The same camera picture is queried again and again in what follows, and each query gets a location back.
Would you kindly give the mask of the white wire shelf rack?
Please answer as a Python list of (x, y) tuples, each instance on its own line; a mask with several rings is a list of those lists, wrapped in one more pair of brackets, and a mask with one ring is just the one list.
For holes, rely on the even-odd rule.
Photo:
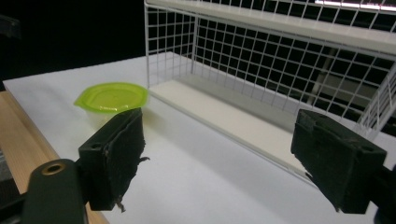
[(396, 0), (144, 0), (148, 89), (300, 173), (302, 109), (396, 164)]

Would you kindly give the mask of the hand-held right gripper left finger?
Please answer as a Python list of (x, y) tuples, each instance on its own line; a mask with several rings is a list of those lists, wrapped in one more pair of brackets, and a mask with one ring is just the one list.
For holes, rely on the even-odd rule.
[(104, 124), (78, 148), (87, 201), (92, 211), (111, 211), (135, 177), (145, 147), (143, 113), (140, 108), (121, 112)]

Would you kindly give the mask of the green-lidded plastic cup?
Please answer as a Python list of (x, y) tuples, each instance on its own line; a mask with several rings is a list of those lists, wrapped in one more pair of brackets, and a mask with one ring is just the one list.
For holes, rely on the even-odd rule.
[(149, 91), (128, 82), (107, 82), (90, 86), (75, 100), (85, 111), (91, 126), (98, 130), (120, 112), (144, 106)]

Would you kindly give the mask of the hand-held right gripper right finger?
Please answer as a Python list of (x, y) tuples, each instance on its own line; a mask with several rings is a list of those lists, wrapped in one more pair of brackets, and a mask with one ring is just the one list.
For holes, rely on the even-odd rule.
[(366, 212), (371, 180), (387, 156), (384, 149), (327, 116), (302, 109), (290, 151), (337, 211)]

